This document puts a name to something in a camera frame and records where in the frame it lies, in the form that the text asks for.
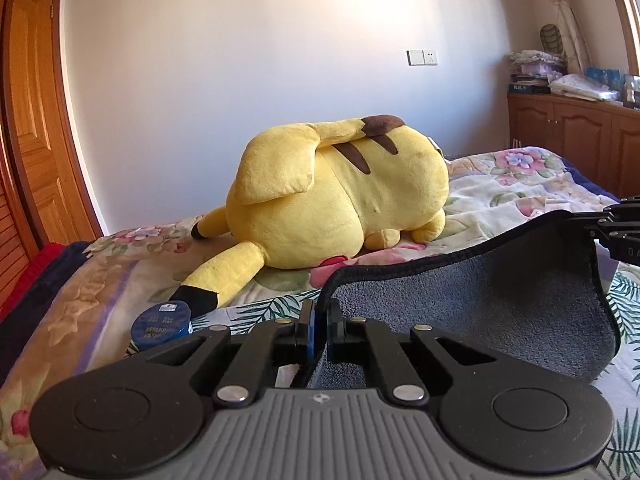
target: blue round container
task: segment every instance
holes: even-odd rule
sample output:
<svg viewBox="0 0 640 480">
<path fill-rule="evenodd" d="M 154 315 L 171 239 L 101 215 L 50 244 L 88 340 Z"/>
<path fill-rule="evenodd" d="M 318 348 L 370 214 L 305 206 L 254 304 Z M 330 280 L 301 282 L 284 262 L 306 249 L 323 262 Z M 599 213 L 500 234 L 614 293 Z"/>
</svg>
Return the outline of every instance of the blue round container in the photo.
<svg viewBox="0 0 640 480">
<path fill-rule="evenodd" d="M 138 350 L 193 333 L 191 309 L 183 301 L 166 301 L 146 309 L 131 326 L 131 341 Z"/>
</svg>

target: cabinet door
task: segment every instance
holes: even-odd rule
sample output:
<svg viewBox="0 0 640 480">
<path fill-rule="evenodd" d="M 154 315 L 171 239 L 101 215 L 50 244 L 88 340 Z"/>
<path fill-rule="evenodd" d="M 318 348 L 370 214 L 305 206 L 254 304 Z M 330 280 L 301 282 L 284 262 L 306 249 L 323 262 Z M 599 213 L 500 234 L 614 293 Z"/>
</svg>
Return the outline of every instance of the cabinet door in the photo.
<svg viewBox="0 0 640 480">
<path fill-rule="evenodd" d="M 553 149 L 554 106 L 551 102 L 527 98 L 509 100 L 511 140 L 519 140 L 524 146 Z"/>
<path fill-rule="evenodd" d="M 620 198 L 640 194 L 640 119 L 613 117 L 609 181 Z"/>
<path fill-rule="evenodd" d="M 554 111 L 560 154 L 586 178 L 609 187 L 611 114 L 566 104 L 555 104 Z"/>
</svg>

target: gray fabric pad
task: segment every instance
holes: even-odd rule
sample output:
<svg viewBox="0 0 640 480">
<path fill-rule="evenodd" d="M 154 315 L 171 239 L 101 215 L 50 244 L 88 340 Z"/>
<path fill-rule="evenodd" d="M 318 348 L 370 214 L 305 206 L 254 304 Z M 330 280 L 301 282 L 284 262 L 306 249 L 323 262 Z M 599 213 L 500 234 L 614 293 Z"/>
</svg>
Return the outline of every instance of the gray fabric pad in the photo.
<svg viewBox="0 0 640 480">
<path fill-rule="evenodd" d="M 319 307 L 386 322 L 394 332 L 430 324 L 561 374 L 593 380 L 620 334 L 604 297 L 594 243 L 571 213 L 542 215 L 473 248 L 384 267 L 347 267 Z M 323 356 L 309 387 L 364 386 L 362 370 Z"/>
</svg>

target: yellow plush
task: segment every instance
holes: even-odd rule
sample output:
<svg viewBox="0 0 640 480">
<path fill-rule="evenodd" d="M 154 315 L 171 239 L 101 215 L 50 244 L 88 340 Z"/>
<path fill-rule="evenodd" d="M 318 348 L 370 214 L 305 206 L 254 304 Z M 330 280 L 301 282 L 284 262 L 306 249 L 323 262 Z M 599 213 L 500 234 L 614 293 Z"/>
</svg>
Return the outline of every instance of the yellow plush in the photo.
<svg viewBox="0 0 640 480">
<path fill-rule="evenodd" d="M 444 228 L 448 193 L 440 150 L 397 117 L 270 128 L 244 150 L 226 206 L 192 231 L 231 231 L 238 245 L 202 264 L 172 299 L 199 316 L 225 306 L 263 266 L 352 258 L 363 245 L 394 246 L 400 231 L 432 241 Z"/>
</svg>

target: bed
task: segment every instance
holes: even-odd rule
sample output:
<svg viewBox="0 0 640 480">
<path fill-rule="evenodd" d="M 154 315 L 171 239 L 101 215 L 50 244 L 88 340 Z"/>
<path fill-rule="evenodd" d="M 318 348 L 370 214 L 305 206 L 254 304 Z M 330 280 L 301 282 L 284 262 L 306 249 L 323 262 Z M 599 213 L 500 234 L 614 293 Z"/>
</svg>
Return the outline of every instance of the bed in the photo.
<svg viewBox="0 0 640 480">
<path fill-rule="evenodd" d="M 595 211 L 614 203 L 614 197 L 583 179 L 567 161 L 540 148 L 459 158 L 449 163 L 449 177 L 447 224 L 437 241 L 425 246 L 403 239 L 394 248 L 316 269 L 265 268 L 228 308 L 194 320 L 194 329 L 222 323 L 232 333 L 247 333 L 263 320 L 297 317 L 302 301 L 316 298 L 340 266 L 394 264 L 451 252 L 551 210 Z M 28 480 L 44 471 L 28 431 L 38 394 L 134 351 L 129 328 L 138 314 L 167 300 L 192 270 L 234 244 L 230 236 L 194 241 L 190 231 L 197 220 L 125 230 L 86 248 L 86 262 L 55 295 L 0 389 L 0 478 Z M 638 478 L 640 269 L 612 262 L 603 248 L 598 254 L 623 339 L 620 352 L 594 383 L 616 417 L 599 469 L 611 479 Z M 278 380 L 286 384 L 291 374 L 282 370 Z"/>
</svg>

